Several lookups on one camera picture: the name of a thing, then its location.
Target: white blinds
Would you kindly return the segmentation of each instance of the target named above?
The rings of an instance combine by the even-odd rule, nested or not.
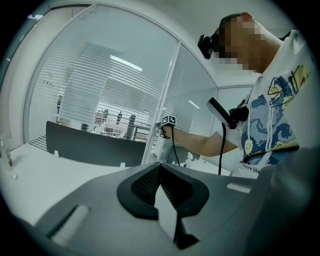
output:
[[[51,121],[145,142],[177,45],[127,11],[97,5],[84,12],[54,39],[33,74],[25,141],[46,150]]]
[[[214,117],[206,103],[211,97],[216,97],[216,92],[217,87],[206,70],[184,46],[181,46],[161,117],[173,115],[176,117],[177,129],[208,137],[211,135]],[[165,163],[171,147],[171,140],[163,139],[157,134],[147,162]]]

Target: graphic t-shirt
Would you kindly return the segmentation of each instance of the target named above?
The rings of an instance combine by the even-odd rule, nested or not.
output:
[[[226,139],[243,151],[239,169],[259,174],[261,168],[277,164],[298,149],[284,111],[316,72],[306,40],[292,30],[241,105],[249,110],[247,120],[239,122],[236,129],[226,127]]]

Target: white ceiling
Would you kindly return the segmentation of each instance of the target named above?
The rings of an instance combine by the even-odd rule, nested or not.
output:
[[[198,41],[211,35],[220,20],[232,13],[248,12],[277,37],[285,36],[295,25],[271,0],[138,0],[165,13]],[[216,58],[214,80],[218,87],[253,84],[258,74],[243,71],[236,64],[222,64]]]

